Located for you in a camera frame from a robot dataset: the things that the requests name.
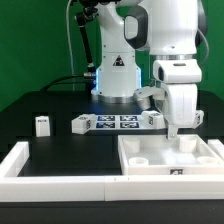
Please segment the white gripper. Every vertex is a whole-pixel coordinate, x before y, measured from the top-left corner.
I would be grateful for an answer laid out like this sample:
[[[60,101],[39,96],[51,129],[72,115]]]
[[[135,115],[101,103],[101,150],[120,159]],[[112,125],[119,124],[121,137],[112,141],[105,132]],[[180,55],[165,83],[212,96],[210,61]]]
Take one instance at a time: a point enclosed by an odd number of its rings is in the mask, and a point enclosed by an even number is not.
[[[156,109],[167,121],[167,138],[177,137],[178,128],[193,126],[196,115],[197,86],[195,84],[164,84],[146,86],[134,92],[134,98],[142,110],[151,107],[153,99]]]

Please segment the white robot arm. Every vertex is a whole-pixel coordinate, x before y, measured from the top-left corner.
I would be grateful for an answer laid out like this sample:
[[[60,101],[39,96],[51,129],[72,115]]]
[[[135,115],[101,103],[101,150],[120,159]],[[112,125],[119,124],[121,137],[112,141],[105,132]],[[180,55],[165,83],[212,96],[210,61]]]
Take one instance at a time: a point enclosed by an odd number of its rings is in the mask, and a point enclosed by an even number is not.
[[[201,0],[78,0],[83,27],[100,24],[102,61],[92,98],[156,107],[173,139],[202,123],[196,110],[202,71],[195,55],[207,32]]]

